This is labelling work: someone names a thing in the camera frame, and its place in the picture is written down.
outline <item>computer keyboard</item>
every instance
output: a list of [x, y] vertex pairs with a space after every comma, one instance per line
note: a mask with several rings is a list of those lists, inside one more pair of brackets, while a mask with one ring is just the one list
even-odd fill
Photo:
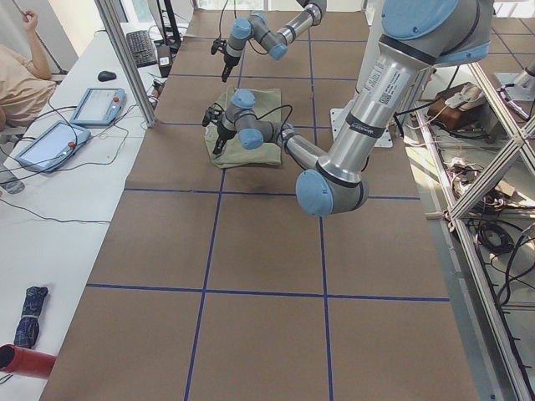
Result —
[[148, 31], [129, 32], [126, 34], [126, 42], [134, 56], [137, 67], [145, 67], [146, 65], [158, 63]]

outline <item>umbrella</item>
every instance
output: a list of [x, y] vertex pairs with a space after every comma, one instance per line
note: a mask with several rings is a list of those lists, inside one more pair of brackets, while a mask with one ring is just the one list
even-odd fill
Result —
[[31, 348], [35, 345], [39, 335], [38, 318], [47, 294], [47, 287], [30, 287], [26, 290], [23, 313], [17, 326], [13, 345], [23, 348]]

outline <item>black mouse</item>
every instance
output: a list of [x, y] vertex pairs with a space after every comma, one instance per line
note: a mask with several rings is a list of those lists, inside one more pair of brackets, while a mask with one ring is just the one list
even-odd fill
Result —
[[112, 79], [116, 79], [116, 78], [117, 78], [117, 74], [112, 73], [111, 71], [100, 71], [99, 76], [97, 77], [97, 79], [100, 82], [111, 81]]

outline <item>large robot arm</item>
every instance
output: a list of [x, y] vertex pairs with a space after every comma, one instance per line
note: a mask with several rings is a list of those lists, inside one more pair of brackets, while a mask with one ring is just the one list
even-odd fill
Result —
[[[244, 138], [256, 137], [249, 149], [263, 141], [283, 147], [305, 169], [296, 193], [310, 215], [357, 209], [368, 196], [362, 166], [416, 75], [431, 66], [484, 58], [490, 47], [492, 4], [492, 0], [386, 0], [380, 56], [328, 152], [310, 144], [291, 125], [273, 127], [257, 121], [253, 101], [244, 108], [233, 98], [218, 128], [240, 133], [240, 140], [246, 130]], [[252, 95], [238, 93], [238, 97]]]
[[211, 46], [211, 54], [218, 51], [224, 54], [225, 68], [222, 81], [226, 82], [231, 71], [240, 63], [243, 49], [248, 40], [254, 39], [267, 53], [280, 60], [288, 51], [288, 45], [306, 32], [310, 27], [319, 25], [327, 9], [327, 0], [297, 0], [304, 10], [292, 21], [273, 33], [268, 28], [268, 21], [261, 13], [249, 18], [237, 18], [228, 40], [218, 38]]

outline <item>folded towel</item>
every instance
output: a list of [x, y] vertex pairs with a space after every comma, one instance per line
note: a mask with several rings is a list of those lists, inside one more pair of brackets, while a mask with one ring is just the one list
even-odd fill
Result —
[[[235, 91], [235, 88], [230, 87], [226, 93], [219, 97], [217, 102], [222, 107], [226, 108]], [[257, 103], [253, 109], [257, 116], [266, 114], [268, 111], [280, 107], [281, 105], [280, 89], [251, 90], [251, 92], [253, 92], [257, 98]], [[273, 123], [280, 122], [281, 110], [274, 111], [263, 120], [272, 121]], [[257, 149], [247, 150], [242, 146], [237, 135], [232, 140], [227, 141], [227, 146], [222, 154], [215, 156], [212, 153], [217, 141], [217, 127], [214, 124], [210, 124], [206, 128], [204, 140], [211, 162], [220, 169], [238, 167], [239, 165], [246, 165], [249, 163], [267, 165], [281, 164], [281, 149], [277, 145], [264, 144]]]

